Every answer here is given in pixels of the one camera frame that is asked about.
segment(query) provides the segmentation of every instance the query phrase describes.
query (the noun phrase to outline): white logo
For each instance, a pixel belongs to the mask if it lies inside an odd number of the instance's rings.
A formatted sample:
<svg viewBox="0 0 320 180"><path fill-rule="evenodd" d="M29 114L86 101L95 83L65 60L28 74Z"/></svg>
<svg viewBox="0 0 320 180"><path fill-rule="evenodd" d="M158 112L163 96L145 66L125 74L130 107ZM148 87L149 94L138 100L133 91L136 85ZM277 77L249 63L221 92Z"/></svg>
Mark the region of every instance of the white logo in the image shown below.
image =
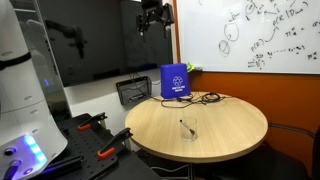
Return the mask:
<svg viewBox="0 0 320 180"><path fill-rule="evenodd" d="M183 79L180 76L175 76L172 82L176 87L180 87L183 83Z"/></svg>

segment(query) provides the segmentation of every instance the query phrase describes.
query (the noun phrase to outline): dark screen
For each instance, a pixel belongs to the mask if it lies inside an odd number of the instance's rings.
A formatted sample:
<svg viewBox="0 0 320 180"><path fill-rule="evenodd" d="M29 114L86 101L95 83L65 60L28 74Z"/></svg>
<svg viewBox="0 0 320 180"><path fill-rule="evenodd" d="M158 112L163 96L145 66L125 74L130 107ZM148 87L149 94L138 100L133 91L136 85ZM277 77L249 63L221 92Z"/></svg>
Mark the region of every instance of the dark screen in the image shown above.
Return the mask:
<svg viewBox="0 0 320 180"><path fill-rule="evenodd" d="M173 63L170 31L165 38L163 26L156 23L143 40L136 30L141 2L38 0L38 5L45 22L61 25L46 23L46 30L65 87ZM80 30L83 48L64 32L67 28Z"/></svg>

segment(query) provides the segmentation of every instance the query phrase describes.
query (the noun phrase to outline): handwritten equation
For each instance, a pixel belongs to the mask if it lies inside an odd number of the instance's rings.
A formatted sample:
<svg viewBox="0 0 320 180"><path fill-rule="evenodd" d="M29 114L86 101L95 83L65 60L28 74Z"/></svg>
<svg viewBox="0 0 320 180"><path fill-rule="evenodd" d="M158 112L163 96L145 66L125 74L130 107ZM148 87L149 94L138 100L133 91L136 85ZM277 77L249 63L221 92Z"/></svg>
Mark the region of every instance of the handwritten equation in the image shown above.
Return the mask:
<svg viewBox="0 0 320 180"><path fill-rule="evenodd" d="M232 53L231 43L236 43L241 39L241 21L254 23L257 17L260 19L268 19L268 32L257 39L248 39L249 52L252 53L252 58L248 60L248 68L263 70L268 64L268 61L278 54L291 54L301 56L302 60L318 60L318 51L310 49L307 44L287 43L286 47L270 47L271 42L275 38L281 38L284 41L289 41L298 38L301 35L308 33L310 29L315 29L320 36L320 17L319 21L310 24L298 24L287 26L291 19L303 16L305 12L312 6L311 0L269 0L264 1L264 4L259 4L258 0L246 0L243 7L237 10L228 10L228 17L224 26L224 38L219 42L219 52L223 57L228 57Z"/></svg>

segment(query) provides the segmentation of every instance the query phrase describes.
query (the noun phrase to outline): white wall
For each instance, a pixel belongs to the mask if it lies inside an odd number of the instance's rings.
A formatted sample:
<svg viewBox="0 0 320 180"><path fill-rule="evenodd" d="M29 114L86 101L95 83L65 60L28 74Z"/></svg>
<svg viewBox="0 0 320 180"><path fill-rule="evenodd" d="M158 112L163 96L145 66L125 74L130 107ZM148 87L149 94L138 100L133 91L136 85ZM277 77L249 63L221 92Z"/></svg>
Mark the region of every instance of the white wall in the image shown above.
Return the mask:
<svg viewBox="0 0 320 180"><path fill-rule="evenodd" d="M172 5L172 0L163 1L163 3L167 2ZM172 25L171 28L173 59L174 62L177 62L174 25ZM154 84L160 80L159 69L141 72L139 75L149 76ZM125 127L124 122L127 113L141 102L138 101L125 106L121 105L115 84L127 79L130 79L129 75L64 88L72 116L83 113L95 115L105 112L108 116L108 119L105 121L106 128L110 129L112 134L118 133ZM160 95L160 85L152 86L152 96L158 95Z"/></svg>

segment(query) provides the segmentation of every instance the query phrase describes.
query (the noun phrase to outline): whiteboard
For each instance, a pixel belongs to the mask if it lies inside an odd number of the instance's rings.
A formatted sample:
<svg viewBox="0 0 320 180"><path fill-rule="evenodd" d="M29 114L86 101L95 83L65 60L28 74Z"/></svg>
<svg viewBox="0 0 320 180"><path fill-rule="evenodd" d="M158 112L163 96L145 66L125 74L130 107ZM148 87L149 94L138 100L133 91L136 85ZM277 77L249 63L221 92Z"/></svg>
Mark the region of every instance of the whiteboard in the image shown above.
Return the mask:
<svg viewBox="0 0 320 180"><path fill-rule="evenodd" d="M177 0L181 62L320 74L320 0Z"/></svg>

